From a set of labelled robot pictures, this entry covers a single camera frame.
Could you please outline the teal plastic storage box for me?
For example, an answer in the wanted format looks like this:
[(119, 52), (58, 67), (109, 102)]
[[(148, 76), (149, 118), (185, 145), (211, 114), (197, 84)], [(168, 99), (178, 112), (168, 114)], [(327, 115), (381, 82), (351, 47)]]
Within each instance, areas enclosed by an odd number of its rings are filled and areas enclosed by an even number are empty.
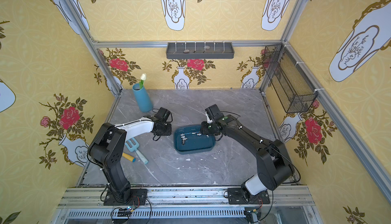
[(180, 127), (174, 133), (174, 148), (181, 155), (211, 151), (215, 145), (215, 137), (202, 134), (201, 125)]

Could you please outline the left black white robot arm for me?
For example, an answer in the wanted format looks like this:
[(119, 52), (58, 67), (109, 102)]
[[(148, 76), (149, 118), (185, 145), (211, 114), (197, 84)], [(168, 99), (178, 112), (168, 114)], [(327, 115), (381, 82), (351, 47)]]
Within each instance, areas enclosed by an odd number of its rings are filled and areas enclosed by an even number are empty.
[(100, 167), (107, 179), (105, 206), (145, 204), (147, 190), (132, 190), (121, 166), (125, 142), (144, 133), (152, 133), (157, 138), (171, 135), (172, 121), (169, 119), (173, 119), (172, 113), (160, 108), (153, 116), (147, 115), (124, 124), (104, 123), (98, 130), (88, 148), (88, 157)]

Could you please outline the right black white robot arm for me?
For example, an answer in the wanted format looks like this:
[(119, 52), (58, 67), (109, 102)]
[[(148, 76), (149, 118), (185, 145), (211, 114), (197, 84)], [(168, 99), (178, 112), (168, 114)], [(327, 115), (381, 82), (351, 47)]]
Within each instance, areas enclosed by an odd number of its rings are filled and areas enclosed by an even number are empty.
[(217, 105), (205, 110), (207, 121), (201, 124), (205, 135), (223, 135), (244, 146), (256, 159), (257, 173), (242, 187), (250, 195), (265, 190), (275, 190), (295, 173), (287, 148), (279, 140), (271, 141), (245, 127), (232, 115), (224, 115)]

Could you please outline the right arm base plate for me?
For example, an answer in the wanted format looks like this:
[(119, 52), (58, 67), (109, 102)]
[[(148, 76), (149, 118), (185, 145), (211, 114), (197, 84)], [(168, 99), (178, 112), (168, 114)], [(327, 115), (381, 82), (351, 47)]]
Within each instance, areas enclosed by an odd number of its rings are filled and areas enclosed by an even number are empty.
[(230, 205), (265, 205), (270, 204), (268, 192), (261, 191), (256, 195), (252, 195), (244, 188), (228, 188), (224, 197), (228, 199)]

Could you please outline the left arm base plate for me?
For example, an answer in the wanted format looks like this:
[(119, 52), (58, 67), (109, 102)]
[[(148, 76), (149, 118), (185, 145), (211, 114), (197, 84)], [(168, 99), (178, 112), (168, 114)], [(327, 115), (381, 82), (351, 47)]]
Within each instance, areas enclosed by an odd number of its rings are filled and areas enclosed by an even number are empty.
[(124, 193), (109, 190), (103, 202), (104, 206), (143, 206), (147, 200), (148, 190), (145, 188), (128, 189)]

